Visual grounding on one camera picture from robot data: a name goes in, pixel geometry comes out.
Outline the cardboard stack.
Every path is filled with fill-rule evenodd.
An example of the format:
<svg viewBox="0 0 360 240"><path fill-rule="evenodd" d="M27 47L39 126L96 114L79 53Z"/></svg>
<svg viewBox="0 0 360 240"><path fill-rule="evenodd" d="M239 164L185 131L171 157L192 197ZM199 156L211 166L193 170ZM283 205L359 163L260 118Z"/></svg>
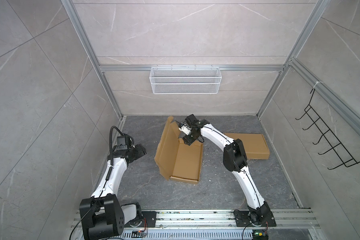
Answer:
<svg viewBox="0 0 360 240"><path fill-rule="evenodd" d="M200 181L203 162L203 144L196 141L190 146L181 134L174 117L167 118L155 155L160 174L167 180L196 185Z"/></svg>

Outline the brown cardboard box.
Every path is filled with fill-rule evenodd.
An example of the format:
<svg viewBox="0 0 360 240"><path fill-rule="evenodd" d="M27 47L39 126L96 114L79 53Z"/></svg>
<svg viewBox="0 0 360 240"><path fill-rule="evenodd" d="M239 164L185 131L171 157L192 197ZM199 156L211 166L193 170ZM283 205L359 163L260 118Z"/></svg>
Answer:
<svg viewBox="0 0 360 240"><path fill-rule="evenodd" d="M263 134L239 134L225 133L233 139L240 139L243 142L247 158L250 160L267 160L270 157L270 150Z"/></svg>

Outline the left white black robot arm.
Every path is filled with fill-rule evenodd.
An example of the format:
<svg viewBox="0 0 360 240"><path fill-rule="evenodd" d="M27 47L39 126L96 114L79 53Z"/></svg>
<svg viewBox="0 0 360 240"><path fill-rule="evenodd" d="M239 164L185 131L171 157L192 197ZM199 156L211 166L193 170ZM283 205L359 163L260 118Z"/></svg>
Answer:
<svg viewBox="0 0 360 240"><path fill-rule="evenodd" d="M129 135L117 137L117 144L110 148L107 170L97 189L79 206L85 240L120 236L125 225L137 227L145 221L138 203L122 206L117 198L128 165L145 154L145 148L141 144L134 145Z"/></svg>

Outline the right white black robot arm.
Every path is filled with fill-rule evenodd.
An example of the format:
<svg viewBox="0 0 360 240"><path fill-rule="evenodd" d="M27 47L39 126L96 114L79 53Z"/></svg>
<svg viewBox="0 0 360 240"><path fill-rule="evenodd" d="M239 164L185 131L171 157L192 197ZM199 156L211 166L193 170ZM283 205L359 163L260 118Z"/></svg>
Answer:
<svg viewBox="0 0 360 240"><path fill-rule="evenodd" d="M223 151L223 165L235 176L245 195L249 209L246 219L257 227L274 226L274 215L251 177L242 140L226 136L207 120L199 121L194 115L178 123L178 128L185 134L183 140L186 145L192 145L199 138L207 138Z"/></svg>

